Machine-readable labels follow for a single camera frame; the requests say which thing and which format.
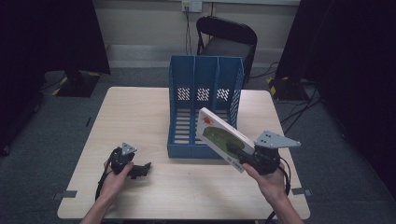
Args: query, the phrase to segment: table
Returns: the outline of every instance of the table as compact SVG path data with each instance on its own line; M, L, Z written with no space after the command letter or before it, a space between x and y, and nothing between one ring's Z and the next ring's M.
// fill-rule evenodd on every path
M63 198L60 218L85 216L94 202L103 163L122 142L138 148L134 164L151 161L152 167L148 176L126 181L106 218L257 220L270 215L271 206L246 172L240 174L224 160L168 158L168 92L167 88L108 90L67 187L77 195ZM267 91L242 91L237 122L238 130L252 139L263 130L282 133ZM290 164L291 188L300 188L289 150L281 148L279 153ZM290 200L302 218L310 216L303 194L290 193Z

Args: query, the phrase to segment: forearm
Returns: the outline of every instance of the forearm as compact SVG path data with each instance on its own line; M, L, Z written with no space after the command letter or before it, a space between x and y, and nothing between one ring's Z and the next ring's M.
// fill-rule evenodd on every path
M101 195L93 204L90 211L88 211L87 215L81 220L80 224L101 223L107 209L112 203L113 199L111 197Z
M303 223L286 194L268 203L274 208L276 216L282 224Z

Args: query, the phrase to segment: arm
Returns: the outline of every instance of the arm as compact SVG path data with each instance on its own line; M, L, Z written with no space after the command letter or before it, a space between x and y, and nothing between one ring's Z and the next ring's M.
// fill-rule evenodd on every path
M249 164L243 164L247 174L253 177L259 184L265 200L274 208L277 218L284 223L303 223L294 209L290 199L285 193L284 176L278 169L270 175L259 175Z
M81 220L81 224L101 223L106 214L107 209L114 203L117 195L119 195L124 185L128 172L132 170L134 164L132 162L125 165L121 173L115 175L111 168L102 186L101 194L96 202L93 204L87 215Z

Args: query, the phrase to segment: chair seat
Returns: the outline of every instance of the chair seat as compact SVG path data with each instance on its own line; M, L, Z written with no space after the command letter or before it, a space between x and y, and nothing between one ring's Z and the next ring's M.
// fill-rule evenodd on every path
M245 59L253 50L253 46L249 44L242 44L232 40L212 37L206 47L202 50L201 55L241 57L242 62L246 65Z

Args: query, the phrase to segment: chair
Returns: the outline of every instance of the chair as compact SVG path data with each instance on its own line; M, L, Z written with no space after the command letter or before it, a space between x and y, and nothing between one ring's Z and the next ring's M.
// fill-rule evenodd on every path
M200 18L197 55L241 57L244 64L244 83L248 82L257 46L256 33L247 25L214 16ZM202 34L211 38L204 45Z

